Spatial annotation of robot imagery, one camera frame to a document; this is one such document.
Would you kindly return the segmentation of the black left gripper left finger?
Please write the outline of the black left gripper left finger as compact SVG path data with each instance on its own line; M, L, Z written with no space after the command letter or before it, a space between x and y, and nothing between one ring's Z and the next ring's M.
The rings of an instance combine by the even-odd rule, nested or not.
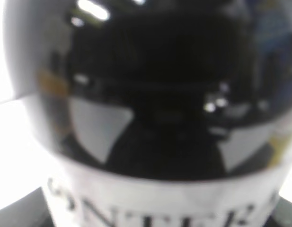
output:
M53 227L41 188L0 209L0 227Z

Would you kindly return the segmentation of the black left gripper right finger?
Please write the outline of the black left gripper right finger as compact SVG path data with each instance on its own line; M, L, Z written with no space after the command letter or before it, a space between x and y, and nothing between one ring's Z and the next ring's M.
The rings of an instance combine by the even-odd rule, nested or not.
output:
M292 227L292 202L280 197L270 220L271 227Z

